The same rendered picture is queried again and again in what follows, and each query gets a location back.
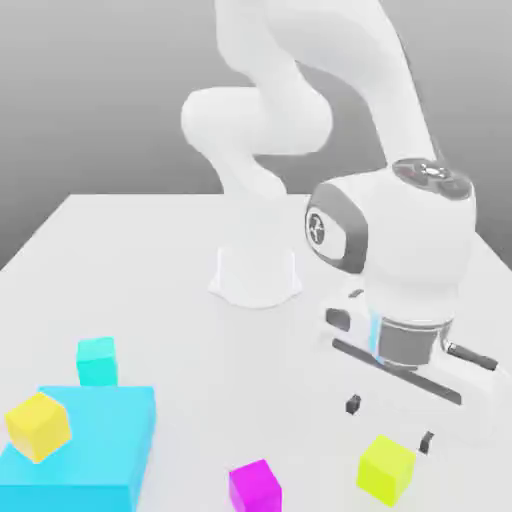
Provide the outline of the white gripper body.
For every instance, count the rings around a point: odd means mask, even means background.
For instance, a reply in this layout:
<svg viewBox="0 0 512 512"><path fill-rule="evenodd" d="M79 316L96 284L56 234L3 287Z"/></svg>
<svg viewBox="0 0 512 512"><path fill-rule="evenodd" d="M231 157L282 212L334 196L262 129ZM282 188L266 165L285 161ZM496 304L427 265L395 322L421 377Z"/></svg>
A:
<svg viewBox="0 0 512 512"><path fill-rule="evenodd" d="M495 361L480 365L461 349L435 348L429 365L408 370L379 361L339 330L318 335L342 405L361 396L357 413L419 433L431 431L468 444L500 443L506 437L506 373Z"/></svg>

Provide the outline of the small lime cube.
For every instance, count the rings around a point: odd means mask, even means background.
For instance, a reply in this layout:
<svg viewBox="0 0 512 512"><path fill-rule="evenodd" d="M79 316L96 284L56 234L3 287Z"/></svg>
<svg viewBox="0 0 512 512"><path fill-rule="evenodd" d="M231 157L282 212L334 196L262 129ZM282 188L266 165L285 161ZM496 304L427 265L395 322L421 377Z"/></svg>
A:
<svg viewBox="0 0 512 512"><path fill-rule="evenodd" d="M360 456L356 485L387 506L394 506L410 484L416 454L379 434Z"/></svg>

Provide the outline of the small magenta cube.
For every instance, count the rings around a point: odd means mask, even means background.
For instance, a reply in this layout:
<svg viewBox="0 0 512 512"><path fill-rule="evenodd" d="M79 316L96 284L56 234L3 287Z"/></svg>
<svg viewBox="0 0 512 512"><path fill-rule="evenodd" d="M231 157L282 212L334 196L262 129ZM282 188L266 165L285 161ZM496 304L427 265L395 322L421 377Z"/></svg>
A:
<svg viewBox="0 0 512 512"><path fill-rule="evenodd" d="M229 472L235 512L282 512L282 488L264 459Z"/></svg>

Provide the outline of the small teal cube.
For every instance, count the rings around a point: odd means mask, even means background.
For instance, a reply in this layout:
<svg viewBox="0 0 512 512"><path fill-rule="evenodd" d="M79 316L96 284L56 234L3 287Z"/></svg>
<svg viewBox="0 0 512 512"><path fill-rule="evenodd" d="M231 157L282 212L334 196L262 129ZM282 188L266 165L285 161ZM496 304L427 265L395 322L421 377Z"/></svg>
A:
<svg viewBox="0 0 512 512"><path fill-rule="evenodd" d="M118 365L114 338L80 340L76 367L81 386L116 386Z"/></svg>

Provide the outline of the small yellow cube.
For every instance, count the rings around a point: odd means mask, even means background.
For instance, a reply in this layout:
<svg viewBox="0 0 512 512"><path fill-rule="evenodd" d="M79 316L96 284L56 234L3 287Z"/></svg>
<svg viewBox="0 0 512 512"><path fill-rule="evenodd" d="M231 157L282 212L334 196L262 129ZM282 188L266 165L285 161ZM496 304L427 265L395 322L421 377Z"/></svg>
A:
<svg viewBox="0 0 512 512"><path fill-rule="evenodd" d="M11 444L35 464L72 438L66 408L42 391L9 410L4 418Z"/></svg>

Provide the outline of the large cyan box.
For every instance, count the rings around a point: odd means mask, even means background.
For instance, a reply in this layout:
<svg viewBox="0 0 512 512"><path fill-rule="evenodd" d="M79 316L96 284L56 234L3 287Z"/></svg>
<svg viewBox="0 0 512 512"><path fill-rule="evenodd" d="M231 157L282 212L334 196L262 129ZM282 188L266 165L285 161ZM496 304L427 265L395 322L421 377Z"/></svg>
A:
<svg viewBox="0 0 512 512"><path fill-rule="evenodd" d="M71 440L39 464L8 444L0 512L137 512L156 423L150 386L42 386L68 413Z"/></svg>

